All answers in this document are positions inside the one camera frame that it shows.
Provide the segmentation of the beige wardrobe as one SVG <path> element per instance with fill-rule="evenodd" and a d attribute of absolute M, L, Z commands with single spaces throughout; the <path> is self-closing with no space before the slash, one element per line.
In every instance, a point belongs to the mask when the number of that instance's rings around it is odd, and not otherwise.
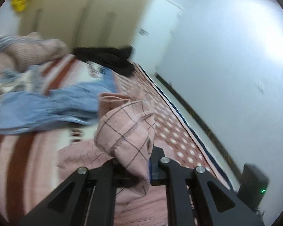
<path fill-rule="evenodd" d="M 37 32 L 75 47 L 132 44 L 148 0 L 29 0 L 20 35 Z"/>

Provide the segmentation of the black garment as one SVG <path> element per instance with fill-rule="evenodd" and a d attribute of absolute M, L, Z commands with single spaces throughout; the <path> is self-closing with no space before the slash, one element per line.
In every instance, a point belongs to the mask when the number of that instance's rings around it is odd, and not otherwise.
<path fill-rule="evenodd" d="M 110 68 L 119 75 L 131 76 L 135 71 L 135 66 L 129 62 L 133 50 L 131 45 L 122 48 L 76 47 L 73 54 L 83 62 L 94 62 Z"/>

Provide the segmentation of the pink brown quilt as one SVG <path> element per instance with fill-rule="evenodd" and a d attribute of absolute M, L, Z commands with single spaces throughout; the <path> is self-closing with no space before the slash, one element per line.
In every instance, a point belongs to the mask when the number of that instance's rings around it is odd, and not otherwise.
<path fill-rule="evenodd" d="M 0 75 L 6 69 L 20 73 L 31 65 L 60 59 L 68 54 L 67 45 L 58 39 L 43 39 L 37 32 L 26 36 L 0 37 Z"/>

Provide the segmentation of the white door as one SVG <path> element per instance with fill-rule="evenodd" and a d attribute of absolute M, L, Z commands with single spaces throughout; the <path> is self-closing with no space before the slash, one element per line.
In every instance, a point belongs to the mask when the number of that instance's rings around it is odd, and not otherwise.
<path fill-rule="evenodd" d="M 188 0 L 151 0 L 137 28 L 133 62 L 155 75 Z"/>

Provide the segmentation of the striped pink bed blanket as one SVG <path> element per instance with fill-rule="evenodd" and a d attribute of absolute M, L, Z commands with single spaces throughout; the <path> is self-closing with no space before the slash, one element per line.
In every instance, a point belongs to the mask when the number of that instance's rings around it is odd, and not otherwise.
<path fill-rule="evenodd" d="M 70 54 L 48 61 L 39 69 L 44 94 L 51 89 L 100 78 L 93 73 L 92 66 Z M 188 168 L 202 165 L 226 188 L 233 189 L 222 168 L 180 112 L 138 64 L 130 78 L 112 73 L 120 93 L 128 94 L 136 87 L 155 102 L 155 139 L 165 142 L 162 148 L 167 156 Z M 5 225 L 16 225 L 20 217 L 61 183 L 58 150 L 79 141 L 93 140 L 96 126 L 66 126 L 49 132 L 0 135 L 0 217 L 4 218 Z M 152 187 L 144 199 L 130 203 L 116 215 L 114 225 L 167 225 L 166 203 L 165 188 Z"/>

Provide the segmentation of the light blue denim jeans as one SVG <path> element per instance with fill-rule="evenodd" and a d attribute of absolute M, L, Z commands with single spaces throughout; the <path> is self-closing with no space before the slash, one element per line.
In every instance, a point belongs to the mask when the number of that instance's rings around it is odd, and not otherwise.
<path fill-rule="evenodd" d="M 100 93 L 115 91 L 113 71 L 104 68 L 100 80 L 54 89 L 48 95 L 7 93 L 0 103 L 0 134 L 49 131 L 67 123 L 92 125 L 99 119 Z"/>

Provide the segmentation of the black device green light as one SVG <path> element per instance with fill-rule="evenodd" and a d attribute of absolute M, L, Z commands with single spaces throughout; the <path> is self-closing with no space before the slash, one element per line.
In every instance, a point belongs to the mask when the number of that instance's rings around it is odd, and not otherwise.
<path fill-rule="evenodd" d="M 269 184 L 268 176 L 254 164 L 244 164 L 237 197 L 254 212 L 265 195 Z"/>

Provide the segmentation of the pink checked pants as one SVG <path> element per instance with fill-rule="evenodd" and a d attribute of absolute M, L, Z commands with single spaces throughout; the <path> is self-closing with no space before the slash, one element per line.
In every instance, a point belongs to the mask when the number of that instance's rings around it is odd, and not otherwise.
<path fill-rule="evenodd" d="M 134 182 L 116 190 L 114 224 L 167 225 L 165 187 L 150 185 L 148 162 L 154 146 L 162 148 L 167 157 L 176 158 L 168 144 L 155 137 L 154 102 L 141 93 L 101 93 L 99 101 L 100 121 L 94 138 L 58 151 L 60 180 L 81 166 L 94 169 L 115 158 Z"/>

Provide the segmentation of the yellow object on wardrobe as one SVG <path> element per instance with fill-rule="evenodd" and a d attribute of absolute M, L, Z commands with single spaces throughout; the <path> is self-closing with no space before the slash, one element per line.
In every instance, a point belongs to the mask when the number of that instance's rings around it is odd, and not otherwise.
<path fill-rule="evenodd" d="M 11 6 L 15 12 L 22 12 L 27 8 L 28 0 L 11 0 Z"/>

